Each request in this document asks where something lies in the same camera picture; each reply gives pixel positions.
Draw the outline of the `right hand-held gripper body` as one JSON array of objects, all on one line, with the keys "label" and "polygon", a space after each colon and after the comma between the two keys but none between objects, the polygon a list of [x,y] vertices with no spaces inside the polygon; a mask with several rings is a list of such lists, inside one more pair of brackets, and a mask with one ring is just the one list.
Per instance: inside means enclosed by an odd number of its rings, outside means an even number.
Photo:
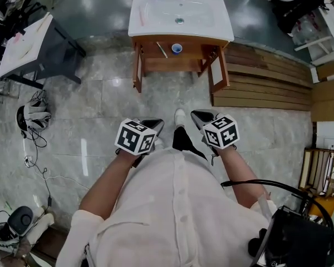
[{"label": "right hand-held gripper body", "polygon": [[218,115],[216,120],[204,125],[202,130],[206,144],[214,149],[223,150],[240,140],[236,120],[231,115]]}]

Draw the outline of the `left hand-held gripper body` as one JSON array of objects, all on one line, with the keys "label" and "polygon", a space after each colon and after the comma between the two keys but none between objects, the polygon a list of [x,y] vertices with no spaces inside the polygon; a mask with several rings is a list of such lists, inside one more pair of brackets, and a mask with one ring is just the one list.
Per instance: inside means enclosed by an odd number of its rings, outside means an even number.
[{"label": "left hand-held gripper body", "polygon": [[115,146],[138,156],[151,151],[157,132],[141,123],[126,118],[119,126]]}]

